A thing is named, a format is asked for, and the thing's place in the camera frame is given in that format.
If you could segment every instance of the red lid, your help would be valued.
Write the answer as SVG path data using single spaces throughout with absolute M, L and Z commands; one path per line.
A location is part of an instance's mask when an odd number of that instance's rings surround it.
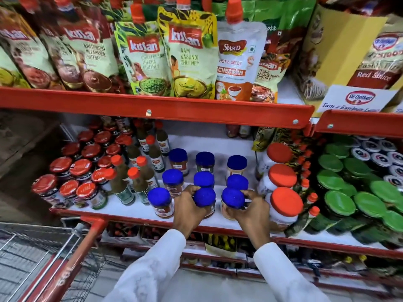
M 60 187 L 59 192 L 64 197 L 72 196 L 76 193 L 80 183 L 76 179 L 68 180 Z
M 136 159 L 136 161 L 137 161 L 137 165 L 138 165 L 138 166 L 145 166 L 145 165 L 147 165 L 147 158 L 144 157 L 144 156 L 138 156 L 137 159 Z
M 297 163 L 302 164 L 304 161 L 305 161 L 305 157 L 300 156 L 300 157 L 298 157 Z
M 317 216 L 320 213 L 320 209 L 316 206 L 313 206 L 309 209 L 309 213 L 313 216 Z
M 112 180 L 115 179 L 117 176 L 117 172 L 114 168 L 106 168 L 103 172 L 105 179 L 107 180 Z
M 302 172 L 301 177 L 308 178 L 310 176 L 310 174 L 311 174 L 311 171 L 306 170 L 306 171 Z
M 190 0 L 177 0 L 177 4 L 190 5 Z
M 106 154 L 108 156 L 114 156 L 120 154 L 120 145 L 111 144 L 106 148 Z
M 80 185 L 77 189 L 77 196 L 80 198 L 88 198 L 90 197 L 96 190 L 96 185 L 95 183 L 89 181 L 89 182 L 84 182 L 82 185 Z
M 94 137 L 94 132 L 92 130 L 85 130 L 85 131 L 81 131 L 78 134 L 78 141 L 80 142 L 88 142 L 90 141 L 92 138 Z
M 309 180 L 308 179 L 302 179 L 301 180 L 301 187 L 309 187 Z
M 71 142 L 63 146 L 62 148 L 62 155 L 63 156 L 73 156 L 78 153 L 80 150 L 80 143 L 78 142 Z
M 71 4 L 71 0 L 54 0 L 58 7 L 65 7 Z
M 112 158 L 110 158 L 110 161 L 112 162 L 113 165 L 120 165 L 124 162 L 122 156 L 120 155 L 112 156 Z
M 306 152 L 304 153 L 304 157 L 309 158 L 312 155 L 312 151 L 310 149 L 307 149 Z
M 142 24 L 145 22 L 145 17 L 143 14 L 143 5 L 132 3 L 130 5 L 131 19 L 133 23 Z
M 27 12 L 35 11 L 39 8 L 38 0 L 18 0 Z
M 201 7 L 205 12 L 213 12 L 213 0 L 201 0 Z
M 270 197 L 270 203 L 278 213 L 286 217 L 297 216 L 304 207 L 301 197 L 286 187 L 276 188 Z
M 243 20 L 241 0 L 228 0 L 225 17 L 229 24 L 239 23 Z
M 70 167 L 70 172 L 73 176 L 81 176 L 88 173 L 91 169 L 92 162 L 88 159 L 80 159 L 74 162 Z
M 137 128 L 142 127 L 143 126 L 143 121 L 141 119 L 135 120 L 134 121 L 134 126 L 136 126 Z
M 302 165 L 303 168 L 309 169 L 311 167 L 311 162 L 305 161 L 304 164 Z
M 31 190 L 37 194 L 43 194 L 56 186 L 57 179 L 53 174 L 40 176 L 32 184 Z
M 311 202 L 314 203 L 315 201 L 318 200 L 318 194 L 316 193 L 310 193 L 307 197 L 307 199 Z
M 154 136 L 147 136 L 146 138 L 145 138 L 145 141 L 147 142 L 147 144 L 149 144 L 149 145 L 153 145 L 154 143 L 155 143 L 155 137 Z
M 96 155 L 99 155 L 100 152 L 101 147 L 99 144 L 90 144 L 83 148 L 81 154 L 83 155 L 84 158 L 92 158 L 95 157 Z
M 102 126 L 102 121 L 100 118 L 96 117 L 92 119 L 91 123 L 89 123 L 88 128 L 89 129 L 100 129 Z
M 281 143 L 271 143 L 267 147 L 267 156 L 277 163 L 287 163 L 293 157 L 291 148 Z
M 138 177 L 140 177 L 140 171 L 137 167 L 131 167 L 128 171 L 127 171 L 128 177 L 131 179 L 136 179 Z
M 96 183 L 103 182 L 105 180 L 105 168 L 94 171 L 91 175 L 91 180 Z
M 103 156 L 98 160 L 98 166 L 99 167 L 111 167 L 112 162 L 110 161 L 109 156 Z
M 162 129 L 164 127 L 164 124 L 160 120 L 155 121 L 155 128 L 156 129 Z
M 129 146 L 129 145 L 131 145 L 133 143 L 133 140 L 129 135 L 121 134 L 120 136 L 116 137 L 115 143 L 119 144 L 119 145 Z
M 109 131 L 101 131 L 101 132 L 98 132 L 98 133 L 95 135 L 94 141 L 95 141 L 96 143 L 101 143 L 101 144 L 103 144 L 103 143 L 108 142 L 111 137 L 112 137 L 112 135 L 110 134 Z
M 268 173 L 269 179 L 277 186 L 292 187 L 297 182 L 293 169 L 284 164 L 274 164 Z
M 50 164 L 49 169 L 52 173 L 62 173 L 68 170 L 73 163 L 73 159 L 70 157 L 60 157 Z

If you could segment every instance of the green lid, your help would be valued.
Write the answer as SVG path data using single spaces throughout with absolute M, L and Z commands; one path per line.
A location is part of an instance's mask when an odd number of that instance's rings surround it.
M 386 213 L 385 203 L 371 193 L 358 193 L 354 196 L 354 202 L 360 211 L 370 217 L 381 218 Z
M 343 163 L 333 155 L 322 155 L 318 162 L 324 169 L 329 169 L 334 172 L 339 172 L 343 169 Z
M 340 190 L 340 192 L 345 193 L 348 197 L 352 197 L 357 193 L 357 189 L 354 185 L 345 182 L 345 186 Z
M 333 143 L 344 145 L 347 147 L 353 147 L 355 142 L 353 137 L 346 136 L 345 134 L 334 134 Z
M 316 178 L 318 182 L 328 190 L 341 190 L 345 187 L 343 178 L 329 169 L 322 169 L 317 174 Z
M 371 169 L 357 158 L 346 158 L 343 160 L 344 167 L 353 175 L 364 177 L 371 172 Z
M 371 192 L 386 203 L 399 203 L 403 201 L 403 196 L 399 190 L 386 181 L 372 181 L 370 183 Z
M 325 149 L 328 154 L 334 155 L 339 159 L 344 159 L 349 156 L 349 149 L 344 145 L 331 143 L 327 144 Z
M 386 227 L 396 232 L 403 232 L 403 216 L 395 211 L 388 210 L 383 217 Z
M 355 212 L 354 201 L 339 191 L 328 191 L 325 194 L 325 203 L 336 214 L 350 216 Z

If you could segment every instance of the white sleeve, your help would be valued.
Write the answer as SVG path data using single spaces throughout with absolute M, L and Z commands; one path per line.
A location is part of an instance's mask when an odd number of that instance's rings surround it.
M 254 261 L 278 302 L 330 302 L 314 284 L 303 277 L 276 243 L 266 243 Z
M 186 239 L 177 230 L 168 230 L 142 257 L 118 279 L 103 302 L 157 302 L 179 268 Z

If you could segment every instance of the jar with red lid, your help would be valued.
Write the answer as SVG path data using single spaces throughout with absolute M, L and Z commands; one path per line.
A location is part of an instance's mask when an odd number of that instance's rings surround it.
M 71 203 L 75 204 L 79 208 L 85 207 L 85 202 L 80 201 L 80 199 L 77 196 L 77 188 L 80 185 L 80 183 L 76 179 L 71 179 L 66 181 L 65 183 L 62 184 L 60 187 L 59 191 L 60 194 L 68 201 Z
M 77 189 L 77 196 L 91 205 L 94 210 L 100 210 L 108 203 L 105 192 L 93 182 L 85 182 Z
M 91 129 L 94 134 L 103 131 L 101 119 L 98 117 L 94 118 L 91 123 L 89 123 L 88 128 Z
M 98 184 L 104 191 L 112 191 L 109 180 L 105 178 L 105 168 L 96 169 L 91 175 L 91 180 Z
M 32 184 L 31 190 L 56 208 L 68 208 L 71 203 L 65 199 L 57 187 L 57 178 L 53 174 L 40 176 Z
M 109 131 L 101 131 L 95 135 L 94 141 L 102 146 L 102 148 L 107 148 L 112 144 L 112 135 Z
M 88 159 L 80 159 L 74 162 L 70 167 L 70 172 L 79 182 L 91 180 L 91 175 L 94 172 L 95 164 Z
M 103 156 L 101 159 L 98 160 L 98 167 L 99 168 L 108 168 L 108 167 L 115 167 L 109 156 Z
M 81 142 L 84 145 L 94 144 L 93 138 L 94 132 L 92 130 L 81 131 L 77 136 L 78 142 Z
M 80 151 L 80 143 L 78 142 L 67 143 L 62 148 L 62 155 L 66 157 L 71 157 L 75 161 L 81 159 L 83 156 L 81 155 Z
M 55 174 L 59 181 L 65 182 L 71 179 L 70 167 L 73 159 L 70 157 L 60 157 L 50 164 L 50 172 Z
M 85 146 L 81 151 L 81 154 L 83 155 L 84 159 L 88 159 L 93 162 L 97 162 L 103 156 L 101 146 L 96 143 Z

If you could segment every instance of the jar with blue lid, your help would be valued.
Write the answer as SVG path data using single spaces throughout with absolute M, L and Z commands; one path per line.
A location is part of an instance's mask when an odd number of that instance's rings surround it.
M 210 207 L 210 212 L 204 216 L 204 218 L 208 218 L 213 215 L 216 209 L 216 192 L 212 188 L 202 187 L 200 190 L 196 191 L 193 196 L 193 200 L 195 204 L 200 207 Z
M 234 218 L 231 218 L 226 209 L 227 207 L 234 208 L 236 210 L 241 210 L 245 205 L 245 196 L 244 194 L 234 188 L 226 187 L 221 194 L 221 214 L 229 219 L 229 220 L 235 220 Z
M 162 174 L 162 182 L 172 198 L 183 192 L 183 174 L 177 169 L 168 169 Z
M 199 187 L 214 188 L 214 175 L 209 172 L 198 172 L 193 178 L 193 184 Z
M 233 174 L 227 179 L 227 187 L 234 188 L 236 190 L 247 190 L 248 186 L 248 179 L 242 175 Z
M 196 155 L 196 167 L 198 172 L 211 172 L 214 174 L 214 154 L 208 151 L 201 151 Z
M 244 156 L 234 155 L 228 158 L 227 174 L 225 179 L 233 174 L 242 175 L 246 169 L 248 160 Z
M 187 167 L 187 152 L 183 148 L 171 149 L 168 157 L 173 169 L 181 171 L 184 176 L 189 174 L 189 169 Z
M 163 187 L 152 189 L 148 192 L 148 201 L 159 217 L 170 218 L 174 214 L 174 204 L 167 189 Z

